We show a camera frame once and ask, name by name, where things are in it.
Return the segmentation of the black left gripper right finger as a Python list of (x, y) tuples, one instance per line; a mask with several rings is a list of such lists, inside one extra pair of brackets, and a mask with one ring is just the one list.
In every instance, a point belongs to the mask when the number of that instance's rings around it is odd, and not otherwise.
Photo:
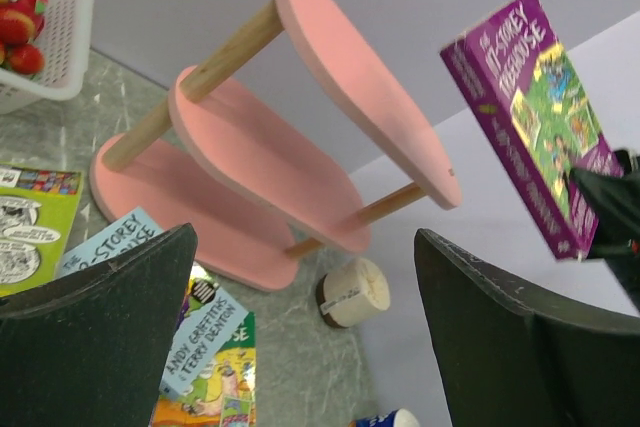
[(639, 320), (414, 237), (421, 302), (455, 426), (636, 426)]

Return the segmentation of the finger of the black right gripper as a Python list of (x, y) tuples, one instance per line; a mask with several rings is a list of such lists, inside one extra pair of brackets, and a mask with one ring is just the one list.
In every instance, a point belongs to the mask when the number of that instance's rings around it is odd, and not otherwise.
[(613, 152), (620, 176), (572, 167), (563, 175), (596, 214), (598, 225), (589, 249), (575, 258), (602, 260), (634, 306), (639, 305), (639, 154)]

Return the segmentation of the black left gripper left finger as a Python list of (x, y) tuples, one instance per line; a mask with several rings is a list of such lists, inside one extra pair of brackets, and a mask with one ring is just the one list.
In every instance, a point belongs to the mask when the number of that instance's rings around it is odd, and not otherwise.
[(197, 244), (179, 225), (3, 297), (2, 425), (148, 425)]

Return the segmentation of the purple 117-storey treehouse book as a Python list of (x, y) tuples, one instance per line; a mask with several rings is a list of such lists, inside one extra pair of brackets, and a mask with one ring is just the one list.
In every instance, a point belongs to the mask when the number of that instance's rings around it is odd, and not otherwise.
[(570, 172), (624, 170), (540, 0), (512, 0), (440, 57), (553, 255), (585, 259), (599, 219)]

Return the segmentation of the light blue 143-storey treehouse book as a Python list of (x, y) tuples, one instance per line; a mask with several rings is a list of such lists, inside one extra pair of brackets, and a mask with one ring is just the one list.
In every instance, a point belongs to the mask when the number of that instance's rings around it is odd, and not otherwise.
[[(137, 247), (163, 229), (140, 207), (65, 253), (58, 277), (84, 270)], [(213, 373), (215, 354), (231, 339), (248, 311), (198, 262), (191, 268), (169, 351), (160, 391), (177, 400), (193, 391), (193, 383)]]

